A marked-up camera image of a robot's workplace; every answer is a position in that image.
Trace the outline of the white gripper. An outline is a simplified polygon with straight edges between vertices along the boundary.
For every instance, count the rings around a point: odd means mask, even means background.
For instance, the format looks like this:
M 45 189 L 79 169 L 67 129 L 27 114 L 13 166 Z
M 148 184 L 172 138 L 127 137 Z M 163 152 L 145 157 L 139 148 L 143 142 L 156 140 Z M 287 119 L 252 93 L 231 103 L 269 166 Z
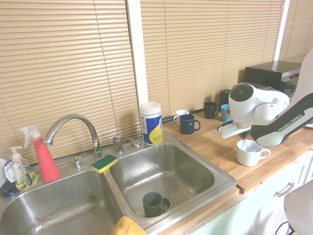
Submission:
M 244 128 L 244 129 L 237 128 L 233 124 L 233 122 L 228 121 L 220 125 L 217 128 L 217 131 L 220 133 L 222 139 L 226 139 L 234 135 L 239 135 L 243 139 L 243 144 L 242 144 L 242 147 L 243 147 L 244 144 L 246 143 L 246 138 L 248 137 L 250 133 L 250 129 L 251 129 L 250 127 Z

